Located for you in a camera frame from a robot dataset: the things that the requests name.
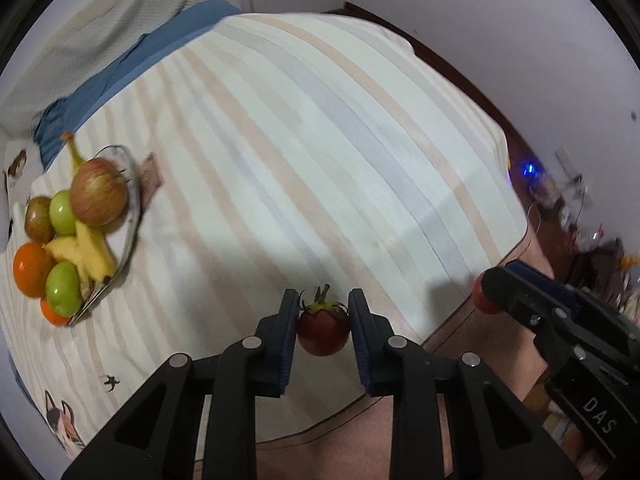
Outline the red cherry tomato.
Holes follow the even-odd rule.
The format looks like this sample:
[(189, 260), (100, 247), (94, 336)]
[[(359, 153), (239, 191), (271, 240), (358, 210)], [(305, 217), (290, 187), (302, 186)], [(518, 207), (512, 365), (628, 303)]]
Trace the red cherry tomato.
[(474, 281), (472, 298), (477, 310), (487, 315), (496, 315), (503, 312), (502, 307), (487, 298), (483, 290), (483, 278), (485, 273), (481, 273)]
[(331, 286), (324, 284), (314, 293), (314, 301), (298, 300), (296, 335), (299, 344), (312, 356), (324, 358), (341, 351), (352, 331), (348, 307), (328, 298)]

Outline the green apple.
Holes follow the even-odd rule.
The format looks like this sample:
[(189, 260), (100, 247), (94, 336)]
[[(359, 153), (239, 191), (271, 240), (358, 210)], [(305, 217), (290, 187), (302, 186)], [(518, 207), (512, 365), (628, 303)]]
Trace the green apple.
[(49, 206), (49, 218), (54, 232), (62, 236), (76, 233), (76, 218), (70, 206), (70, 191), (62, 190), (53, 195)]
[(46, 281), (46, 297), (53, 311), (64, 318), (71, 318), (81, 308), (84, 300), (73, 263), (62, 261), (51, 269)]

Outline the orange mandarin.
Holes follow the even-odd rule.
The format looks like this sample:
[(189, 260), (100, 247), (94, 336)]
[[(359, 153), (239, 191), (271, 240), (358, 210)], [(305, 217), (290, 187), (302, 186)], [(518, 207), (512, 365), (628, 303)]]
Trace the orange mandarin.
[(54, 266), (55, 260), (41, 245), (25, 243), (14, 255), (14, 282), (26, 297), (41, 298), (46, 293), (47, 276)]
[(65, 326), (70, 322), (70, 319), (66, 318), (66, 316), (56, 313), (46, 298), (40, 299), (40, 311), (44, 318), (54, 326)]

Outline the striped red yellow apple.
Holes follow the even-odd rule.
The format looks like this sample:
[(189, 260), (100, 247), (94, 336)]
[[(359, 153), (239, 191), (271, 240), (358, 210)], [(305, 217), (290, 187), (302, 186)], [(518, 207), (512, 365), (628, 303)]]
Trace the striped red yellow apple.
[(70, 206), (77, 220), (86, 226), (106, 226), (128, 205), (125, 178), (109, 160), (96, 157), (84, 162), (70, 186)]

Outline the dark red brown apple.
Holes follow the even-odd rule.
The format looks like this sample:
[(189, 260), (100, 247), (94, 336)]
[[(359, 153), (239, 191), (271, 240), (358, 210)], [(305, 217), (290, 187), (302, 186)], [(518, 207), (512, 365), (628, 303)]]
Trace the dark red brown apple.
[(24, 221), (26, 235), (39, 244), (47, 244), (55, 236), (50, 221), (49, 207), (51, 200), (47, 196), (36, 196), (29, 200)]

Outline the cluttered items on floor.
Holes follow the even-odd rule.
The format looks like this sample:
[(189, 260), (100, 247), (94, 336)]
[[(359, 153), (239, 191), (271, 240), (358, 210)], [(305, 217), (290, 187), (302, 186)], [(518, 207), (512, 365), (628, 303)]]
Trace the cluttered items on floor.
[(639, 256), (627, 254), (619, 237), (608, 240), (602, 226), (582, 223), (588, 203), (587, 187), (582, 175), (566, 157), (564, 184), (555, 180), (533, 162), (526, 162), (518, 172), (527, 182), (527, 193), (544, 217), (549, 217), (563, 232), (562, 253), (567, 269), (560, 278), (570, 286), (592, 292), (628, 316), (639, 321)]

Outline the oval patterned ceramic plate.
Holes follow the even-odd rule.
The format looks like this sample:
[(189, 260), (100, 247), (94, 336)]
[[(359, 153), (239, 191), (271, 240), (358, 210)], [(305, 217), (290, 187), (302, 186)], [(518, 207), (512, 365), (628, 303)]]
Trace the oval patterned ceramic plate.
[(114, 222), (104, 228), (88, 228), (81, 222), (76, 222), (77, 244), (82, 263), (92, 281), (92, 291), (72, 316), (68, 326), (77, 324), (95, 307), (124, 273), (134, 251), (142, 216), (140, 180), (136, 162), (128, 148), (119, 144), (107, 145), (96, 153), (96, 158), (108, 160), (124, 178), (128, 205)]

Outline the striped cream blanket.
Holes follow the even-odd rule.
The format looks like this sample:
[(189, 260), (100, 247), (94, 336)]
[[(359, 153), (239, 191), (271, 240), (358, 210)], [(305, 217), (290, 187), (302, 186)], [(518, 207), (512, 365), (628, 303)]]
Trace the striped cream blanket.
[(75, 134), (85, 156), (152, 158), (160, 188), (126, 276), (72, 327), (1, 258), (9, 352), (70, 457), (168, 356), (223, 352), (289, 288), (359, 287), (424, 341), (526, 232), (501, 128), (407, 41), (353, 18), (225, 18)]

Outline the brown blanket label tag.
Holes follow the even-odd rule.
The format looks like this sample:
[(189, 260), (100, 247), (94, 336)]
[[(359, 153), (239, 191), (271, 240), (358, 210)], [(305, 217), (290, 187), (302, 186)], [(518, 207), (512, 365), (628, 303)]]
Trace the brown blanket label tag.
[(146, 156), (138, 170), (140, 200), (142, 210), (147, 210), (156, 192), (162, 187), (164, 181), (158, 169), (154, 153)]

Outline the bear print pillow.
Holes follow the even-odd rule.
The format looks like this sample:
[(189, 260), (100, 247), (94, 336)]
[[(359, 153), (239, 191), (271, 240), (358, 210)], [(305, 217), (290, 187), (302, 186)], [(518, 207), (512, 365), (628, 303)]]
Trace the bear print pillow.
[(11, 200), (15, 194), (14, 188), (24, 172), (28, 162), (30, 142), (27, 140), (12, 140), (6, 144), (1, 156), (1, 251), (6, 250), (10, 237)]

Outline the blue bed sheet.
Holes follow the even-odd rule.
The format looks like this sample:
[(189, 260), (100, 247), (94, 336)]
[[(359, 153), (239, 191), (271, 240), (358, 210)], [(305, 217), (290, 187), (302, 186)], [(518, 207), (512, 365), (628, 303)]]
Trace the blue bed sheet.
[(49, 168), (62, 150), (63, 133), (77, 131), (103, 104), (167, 55), (205, 34), (224, 18), (240, 13), (240, 9), (224, 0), (206, 0), (191, 6), (140, 36), (104, 70), (73, 93), (51, 103), (32, 137), (38, 145), (42, 166)]

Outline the white quilted headboard pillow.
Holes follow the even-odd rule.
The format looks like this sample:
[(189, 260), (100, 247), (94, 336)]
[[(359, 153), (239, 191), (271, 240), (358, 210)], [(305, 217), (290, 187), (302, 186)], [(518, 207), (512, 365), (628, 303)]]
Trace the white quilted headboard pillow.
[(28, 138), (53, 101), (74, 92), (140, 36), (204, 0), (54, 0), (1, 73), (1, 140)]

